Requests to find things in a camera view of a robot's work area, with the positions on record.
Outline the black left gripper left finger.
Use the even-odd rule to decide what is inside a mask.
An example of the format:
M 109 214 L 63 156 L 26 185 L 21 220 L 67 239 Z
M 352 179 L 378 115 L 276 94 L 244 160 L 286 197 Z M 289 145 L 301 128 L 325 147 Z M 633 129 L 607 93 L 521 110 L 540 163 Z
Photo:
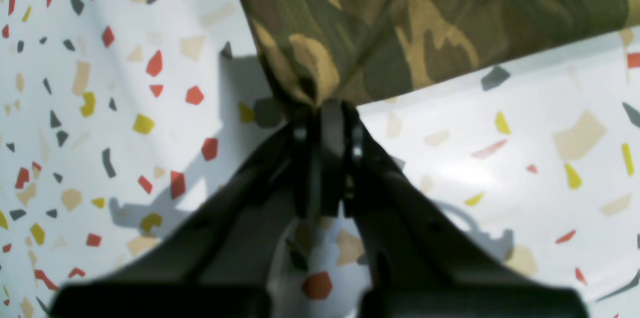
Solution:
M 295 217 L 320 200 L 317 114 L 294 120 L 149 253 L 102 279 L 66 284 L 52 317 L 270 317 L 271 264 Z

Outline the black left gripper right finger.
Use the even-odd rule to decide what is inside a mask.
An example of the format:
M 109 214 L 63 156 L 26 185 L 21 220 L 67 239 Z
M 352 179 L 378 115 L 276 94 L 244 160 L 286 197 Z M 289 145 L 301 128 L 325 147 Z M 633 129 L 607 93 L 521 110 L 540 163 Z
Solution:
M 403 174 L 357 109 L 320 108 L 320 211 L 351 217 L 372 286 L 359 317 L 586 317 L 576 291 L 498 263 Z

